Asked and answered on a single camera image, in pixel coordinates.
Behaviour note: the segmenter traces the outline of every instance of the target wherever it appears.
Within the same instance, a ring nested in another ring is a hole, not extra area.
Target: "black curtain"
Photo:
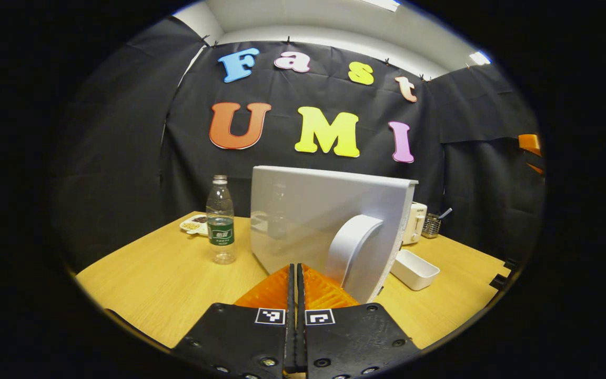
[[[224,55],[257,48],[252,74],[235,82],[224,82],[226,70],[219,62]],[[310,57],[310,71],[279,69],[274,60],[285,51]],[[375,82],[364,85],[348,77],[351,62],[368,64]],[[405,76],[416,86],[416,103],[404,99],[395,77]],[[216,103],[238,103],[231,132],[244,134],[250,103],[268,103],[262,135],[246,149],[221,149],[209,139]],[[338,113],[357,115],[357,158],[295,151],[300,140],[300,106],[322,110],[328,122]],[[214,174],[228,175],[237,216],[250,216],[252,168],[256,165],[292,166],[346,171],[419,180],[414,200],[439,208],[443,193],[443,148],[433,101],[427,86],[415,75],[372,57],[330,46],[308,43],[229,43],[205,50],[185,75],[171,106],[163,140],[163,199],[168,220],[205,209]],[[394,161],[394,134],[388,122],[410,126],[409,146],[415,161]]]
[[[493,65],[436,77],[429,88],[446,155],[439,211],[453,208],[440,233],[504,261],[522,259],[537,240],[546,198],[518,142],[538,134],[536,117]]]
[[[163,125],[202,46],[174,17],[137,34],[82,85],[66,110],[50,167],[51,220],[74,271],[164,225]]]

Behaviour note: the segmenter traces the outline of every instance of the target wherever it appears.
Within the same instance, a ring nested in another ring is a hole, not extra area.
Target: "orange object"
[[[359,305],[336,281],[303,265],[305,309],[325,310]]]
[[[312,268],[303,266],[305,284],[305,309],[325,310],[359,305],[341,286],[331,278]],[[235,305],[250,308],[287,309],[289,288],[289,266],[284,266],[260,281],[243,295]]]
[[[536,167],[536,166],[532,166],[532,165],[530,165],[529,163],[527,163],[527,165],[528,165],[528,166],[531,166],[531,167],[532,167],[532,170],[537,171],[537,173],[539,173],[539,175],[544,175],[544,170],[542,170],[541,168],[538,168],[538,167]]]
[[[253,286],[235,305],[252,308],[287,309],[287,290],[289,288],[289,265],[275,271],[272,275]]]
[[[251,103],[247,109],[251,111],[249,128],[242,136],[234,136],[230,132],[235,111],[240,109],[238,103],[216,103],[212,106],[214,118],[209,126],[209,139],[213,144],[225,149],[244,149],[257,143],[263,131],[265,113],[272,109],[270,104]]]
[[[536,134],[520,134],[518,136],[518,145],[521,149],[526,149],[531,153],[541,156],[541,147]]]

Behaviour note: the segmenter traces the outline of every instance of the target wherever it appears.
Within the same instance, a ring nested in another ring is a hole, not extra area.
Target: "colorful foam letter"
[[[295,72],[308,72],[310,67],[310,57],[304,53],[296,51],[285,51],[281,58],[275,60],[275,66],[281,69],[293,69]]]
[[[415,96],[411,91],[411,89],[416,89],[416,87],[413,85],[413,83],[408,81],[407,77],[397,76],[394,78],[394,80],[399,82],[399,88],[401,89],[401,94],[403,95],[403,97],[406,100],[411,101],[411,103],[418,101],[418,97]]]
[[[354,130],[359,121],[356,115],[346,112],[338,113],[334,122],[329,125],[327,118],[324,117],[319,108],[301,106],[301,108],[298,108],[298,113],[303,116],[303,127],[301,128],[301,140],[294,145],[296,151],[305,153],[317,151],[316,136],[324,153],[329,153],[334,142],[338,139],[338,144],[334,148],[336,155],[352,158],[359,156]]]
[[[370,65],[361,62],[352,62],[349,64],[349,79],[356,83],[369,84],[373,83],[373,69]]]
[[[411,127],[401,122],[389,122],[388,125],[394,132],[395,151],[392,158],[397,162],[413,163],[416,159],[411,155],[411,146],[408,145],[407,134]]]
[[[272,109],[266,103],[251,103],[247,105],[252,115],[249,118],[249,129],[243,136],[234,136],[230,132],[235,111],[240,109],[236,103],[216,103],[212,106],[214,118],[209,127],[209,139],[213,144],[225,149],[244,149],[256,144],[263,131],[265,113]]]
[[[249,76],[252,73],[252,70],[246,69],[244,66],[254,67],[256,62],[253,55],[259,55],[259,53],[260,51],[253,47],[219,58],[219,62],[223,63],[226,68],[224,82],[229,83]]]

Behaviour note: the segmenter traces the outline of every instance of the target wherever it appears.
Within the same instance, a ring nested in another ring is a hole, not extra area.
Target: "bottle cap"
[[[226,178],[227,178],[226,175],[214,175],[214,180],[212,180],[212,183],[228,184],[228,180]]]

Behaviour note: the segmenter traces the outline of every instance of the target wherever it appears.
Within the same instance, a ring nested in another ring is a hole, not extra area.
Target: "monitor stand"
[[[340,228],[329,247],[325,275],[345,287],[347,274],[364,243],[375,234],[382,220],[360,214]]]

